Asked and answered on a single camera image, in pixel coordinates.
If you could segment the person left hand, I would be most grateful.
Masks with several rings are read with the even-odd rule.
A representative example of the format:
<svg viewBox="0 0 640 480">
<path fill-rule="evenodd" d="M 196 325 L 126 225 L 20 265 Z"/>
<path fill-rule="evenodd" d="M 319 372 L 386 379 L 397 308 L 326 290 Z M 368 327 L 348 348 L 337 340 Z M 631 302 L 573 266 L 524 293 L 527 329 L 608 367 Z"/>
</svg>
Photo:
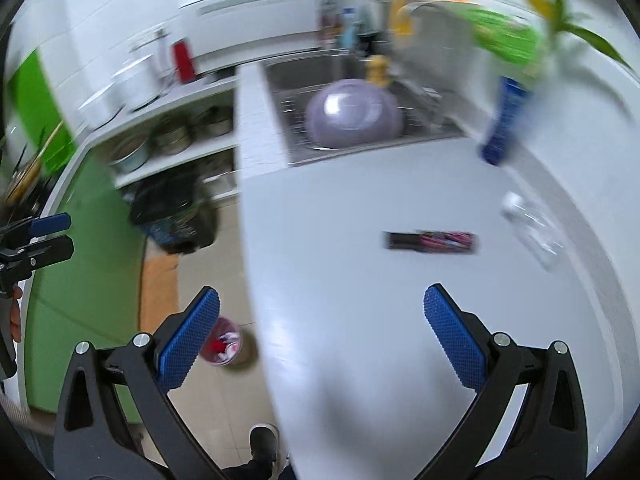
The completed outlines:
<svg viewBox="0 0 640 480">
<path fill-rule="evenodd" d="M 14 342 L 17 344 L 22 341 L 22 328 L 21 328 L 21 311 L 20 300 L 23 297 L 23 289 L 20 286 L 15 285 L 13 287 L 12 307 L 10 313 L 10 329 L 11 336 Z"/>
</svg>

